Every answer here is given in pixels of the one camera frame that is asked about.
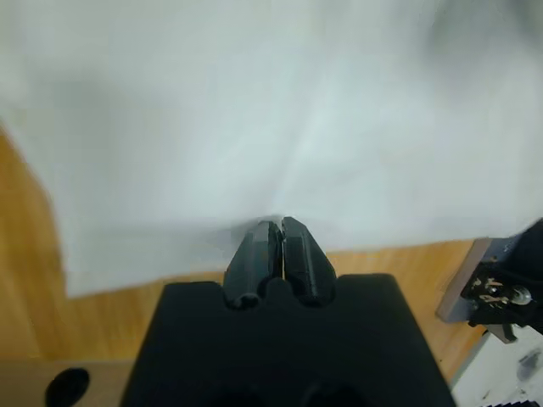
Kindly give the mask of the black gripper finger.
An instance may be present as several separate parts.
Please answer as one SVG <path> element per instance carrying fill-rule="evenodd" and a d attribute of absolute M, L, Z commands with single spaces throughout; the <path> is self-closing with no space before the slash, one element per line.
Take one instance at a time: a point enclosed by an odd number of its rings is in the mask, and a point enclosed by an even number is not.
<path fill-rule="evenodd" d="M 266 297 L 267 283 L 283 275 L 283 234 L 272 221 L 248 230 L 224 275 L 231 309 L 252 309 Z"/>
<path fill-rule="evenodd" d="M 285 279 L 307 306 L 326 306 L 335 294 L 335 270 L 309 229 L 293 217 L 282 220 Z"/>

